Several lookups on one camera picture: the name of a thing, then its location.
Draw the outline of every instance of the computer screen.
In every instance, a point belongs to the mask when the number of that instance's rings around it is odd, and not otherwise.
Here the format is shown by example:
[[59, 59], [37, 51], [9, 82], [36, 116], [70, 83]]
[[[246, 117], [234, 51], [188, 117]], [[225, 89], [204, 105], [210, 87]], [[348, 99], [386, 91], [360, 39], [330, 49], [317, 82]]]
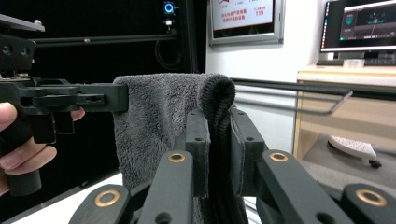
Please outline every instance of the computer screen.
[[330, 1], [320, 52], [395, 51], [396, 1]]

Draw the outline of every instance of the black towel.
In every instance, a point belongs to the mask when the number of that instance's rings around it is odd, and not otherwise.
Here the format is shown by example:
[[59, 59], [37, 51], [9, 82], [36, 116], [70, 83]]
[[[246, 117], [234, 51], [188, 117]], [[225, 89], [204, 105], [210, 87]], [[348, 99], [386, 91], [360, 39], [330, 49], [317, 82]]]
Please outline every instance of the black towel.
[[194, 199], [194, 222], [248, 223], [243, 201], [233, 195], [228, 177], [229, 108], [235, 96], [231, 80], [223, 75], [155, 74], [118, 77], [114, 82], [129, 88], [128, 111], [114, 114], [124, 186], [132, 189], [154, 177], [161, 155], [185, 132], [187, 114], [200, 107], [212, 144], [209, 198]]

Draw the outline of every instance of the fluffy gray towel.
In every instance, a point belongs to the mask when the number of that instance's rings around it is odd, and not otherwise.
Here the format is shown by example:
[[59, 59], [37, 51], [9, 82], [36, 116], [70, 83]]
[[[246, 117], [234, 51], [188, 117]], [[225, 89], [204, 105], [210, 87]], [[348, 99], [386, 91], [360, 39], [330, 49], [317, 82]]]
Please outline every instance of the fluffy gray towel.
[[[127, 84], [129, 88], [128, 111], [114, 114], [120, 171], [123, 185], [128, 189], [154, 177], [161, 155], [172, 150], [175, 138], [185, 132], [187, 114], [190, 111], [197, 107], [202, 108], [204, 104], [204, 113], [211, 117], [206, 117], [209, 123], [212, 126], [221, 126], [217, 124], [221, 124], [225, 118], [224, 111], [228, 114], [230, 102], [234, 98], [234, 86], [223, 75], [156, 74], [118, 77], [114, 83]], [[218, 91], [221, 88], [216, 83], [226, 83], [231, 90]], [[229, 103], [224, 104], [221, 98], [228, 98]], [[215, 116], [216, 111], [221, 111], [221, 114]], [[206, 214], [217, 213], [216, 209], [209, 211], [215, 206], [212, 201], [225, 203], [223, 200], [210, 199], [210, 202], [203, 202], [201, 206], [194, 199], [195, 223], [203, 223], [201, 207]]]

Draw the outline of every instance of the black handle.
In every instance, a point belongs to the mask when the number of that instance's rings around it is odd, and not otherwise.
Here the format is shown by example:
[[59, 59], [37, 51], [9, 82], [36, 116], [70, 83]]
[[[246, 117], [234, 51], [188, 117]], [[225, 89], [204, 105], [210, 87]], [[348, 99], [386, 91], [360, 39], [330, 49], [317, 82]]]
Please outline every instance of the black handle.
[[[3, 155], [23, 145], [32, 137], [30, 122], [27, 119], [17, 119], [5, 130], [0, 132], [0, 149]], [[38, 170], [23, 175], [7, 175], [7, 181], [12, 196], [21, 197], [38, 191], [41, 188], [41, 178]]]

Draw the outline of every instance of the finger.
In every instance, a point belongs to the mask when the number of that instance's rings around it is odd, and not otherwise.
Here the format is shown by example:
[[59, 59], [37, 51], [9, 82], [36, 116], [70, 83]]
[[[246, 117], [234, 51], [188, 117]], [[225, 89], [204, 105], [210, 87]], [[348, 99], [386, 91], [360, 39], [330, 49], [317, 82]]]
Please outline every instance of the finger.
[[79, 110], [72, 111], [73, 121], [82, 119], [82, 117], [84, 117], [84, 115], [85, 115], [85, 111], [82, 107], [80, 107]]
[[0, 158], [0, 166], [4, 170], [13, 169], [26, 162], [44, 148], [45, 144], [35, 143], [34, 138], [30, 138], [22, 146], [17, 147], [7, 155]]
[[22, 163], [21, 165], [5, 170], [8, 175], [21, 175], [40, 169], [43, 165], [52, 161], [56, 156], [56, 149], [52, 146], [45, 146], [41, 151], [35, 154], [31, 159]]
[[0, 170], [0, 196], [7, 193], [8, 191], [9, 191], [9, 186], [6, 179], [6, 175], [2, 170]]
[[10, 103], [0, 103], [0, 132], [17, 118], [17, 109]]

